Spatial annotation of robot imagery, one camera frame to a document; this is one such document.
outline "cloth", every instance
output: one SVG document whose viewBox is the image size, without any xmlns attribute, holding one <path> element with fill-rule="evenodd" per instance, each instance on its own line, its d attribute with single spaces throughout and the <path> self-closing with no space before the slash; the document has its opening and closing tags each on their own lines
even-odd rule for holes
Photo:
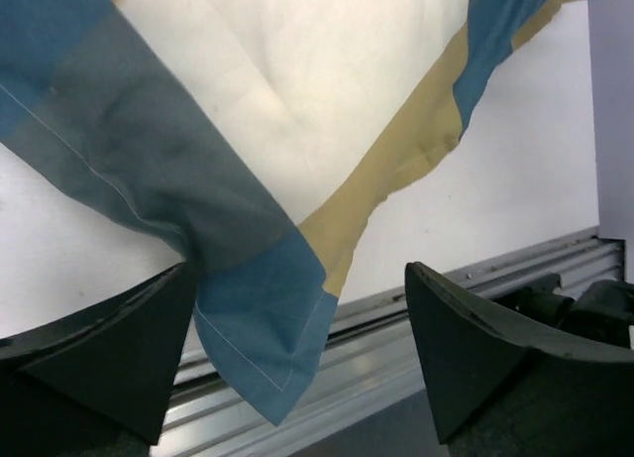
<svg viewBox="0 0 634 457">
<path fill-rule="evenodd" d="M 574 0 L 0 0 L 0 140 L 206 273 L 220 375 L 279 423 L 355 246 Z"/>
</svg>

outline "white thread seam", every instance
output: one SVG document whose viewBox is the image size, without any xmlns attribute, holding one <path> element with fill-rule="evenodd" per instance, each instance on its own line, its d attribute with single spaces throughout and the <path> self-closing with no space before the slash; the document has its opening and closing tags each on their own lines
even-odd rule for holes
<svg viewBox="0 0 634 457">
<path fill-rule="evenodd" d="M 286 377 L 286 381 L 284 382 L 283 386 L 280 386 L 278 383 L 276 383 L 264 370 L 262 370 L 258 365 L 256 365 L 253 361 L 251 361 L 247 356 L 245 356 L 244 353 L 242 353 L 237 347 L 236 345 L 234 345 L 225 335 L 223 335 L 220 330 L 218 328 L 216 328 L 210 321 L 209 319 L 207 319 L 207 317 L 203 314 L 203 312 L 200 310 L 200 307 L 198 306 L 198 300 L 196 300 L 196 303 L 194 304 L 194 310 L 196 311 L 196 313 L 198 313 L 200 315 L 200 317 L 205 320 L 205 323 L 207 323 L 215 332 L 216 334 L 218 334 L 218 336 L 220 336 L 220 338 L 223 339 L 223 341 L 225 341 L 231 348 L 233 348 L 236 353 L 238 353 L 238 355 L 240 355 L 247 363 L 249 363 L 251 366 L 253 366 L 261 375 L 263 375 L 272 385 L 275 386 L 275 388 L 278 391 L 283 392 L 286 389 L 286 386 L 288 386 L 288 383 L 290 383 L 290 378 L 293 375 L 293 370 L 294 370 L 294 360 L 295 360 L 295 355 L 297 353 L 297 350 L 299 349 L 299 346 L 302 343 L 302 340 L 304 338 L 304 335 L 306 333 L 306 330 L 308 329 L 308 325 L 310 324 L 313 315 L 315 314 L 315 311 L 317 310 L 317 308 L 319 307 L 323 297 L 326 295 L 326 292 L 324 290 L 322 290 L 322 293 L 319 297 L 319 299 L 317 300 L 317 302 L 315 303 L 315 306 L 313 307 L 312 311 L 310 312 L 310 315 L 308 316 L 308 319 L 306 320 L 306 323 L 304 324 L 304 328 L 301 332 L 301 334 L 299 335 L 299 340 L 297 341 L 297 348 L 295 348 L 295 351 L 293 352 L 293 354 L 290 357 L 290 370 L 288 371 L 288 376 Z"/>
<path fill-rule="evenodd" d="M 86 165 L 86 167 L 92 171 L 92 173 L 97 176 L 98 178 L 100 178 L 102 181 L 104 181 L 106 184 L 108 184 L 110 187 L 112 187 L 115 191 L 117 191 L 117 193 L 119 193 L 119 195 L 121 196 L 121 198 L 125 201 L 125 203 L 128 205 L 128 207 L 130 208 L 130 210 L 132 211 L 132 213 L 135 215 L 135 217 L 137 219 L 139 219 L 141 222 L 143 222 L 144 224 L 151 226 L 151 227 L 155 227 L 155 225 L 148 221 L 147 219 L 144 219 L 143 217 L 141 217 L 136 209 L 132 206 L 132 204 L 130 203 L 130 201 L 128 200 L 128 198 L 125 196 L 125 194 L 117 187 L 115 186 L 112 182 L 110 182 L 106 177 L 104 177 L 102 174 L 100 174 L 99 172 L 97 172 L 89 163 L 88 161 L 75 149 L 73 148 L 69 142 L 67 142 L 58 132 L 56 132 L 53 128 L 51 128 L 42 118 L 40 118 L 35 112 L 33 112 L 31 109 L 29 109 L 29 107 L 27 107 L 24 103 L 22 103 L 13 93 L 11 93 L 2 83 L 0 83 L 0 89 L 2 89 L 14 102 L 16 102 L 20 107 L 22 107 L 24 110 L 26 110 L 29 115 L 31 115 L 33 118 L 35 118 L 43 127 L 45 127 L 47 130 L 49 130 L 49 132 L 51 132 L 52 134 L 54 134 L 62 143 L 64 143 L 69 150 L 71 150 L 73 153 L 75 153 L 77 155 L 77 157 L 81 160 L 82 163 L 84 163 Z M 187 244 L 187 238 L 184 236 L 184 234 L 178 229 L 178 228 L 174 228 L 173 229 L 176 234 L 178 234 L 180 236 L 181 239 L 183 239 L 185 241 L 185 245 Z"/>
</svg>

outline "black machine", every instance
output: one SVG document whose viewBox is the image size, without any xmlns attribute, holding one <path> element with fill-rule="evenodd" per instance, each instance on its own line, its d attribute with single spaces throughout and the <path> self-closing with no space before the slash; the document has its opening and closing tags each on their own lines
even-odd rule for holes
<svg viewBox="0 0 634 457">
<path fill-rule="evenodd" d="M 159 441 L 197 281 L 180 264 L 0 340 L 0 455 L 147 456 Z"/>
<path fill-rule="evenodd" d="M 634 455 L 634 286 L 579 300 L 549 275 L 495 300 L 422 264 L 409 318 L 441 443 L 453 457 Z"/>
</svg>

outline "blue fabric border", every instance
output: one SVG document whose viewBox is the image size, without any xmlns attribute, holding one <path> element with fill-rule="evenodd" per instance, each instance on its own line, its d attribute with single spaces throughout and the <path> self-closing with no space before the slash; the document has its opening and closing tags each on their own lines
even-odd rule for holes
<svg viewBox="0 0 634 457">
<path fill-rule="evenodd" d="M 312 382 L 337 299 L 298 230 L 199 286 L 194 318 L 205 351 L 231 386 L 279 424 Z"/>
<path fill-rule="evenodd" d="M 0 137 L 28 115 L 10 95 L 32 108 L 59 60 L 114 9 L 110 0 L 0 0 Z"/>
<path fill-rule="evenodd" d="M 512 54 L 513 36 L 545 2 L 477 0 L 470 6 L 467 16 L 467 66 L 454 84 L 454 98 L 463 121 L 463 132 L 471 122 L 493 70 Z"/>
</svg>

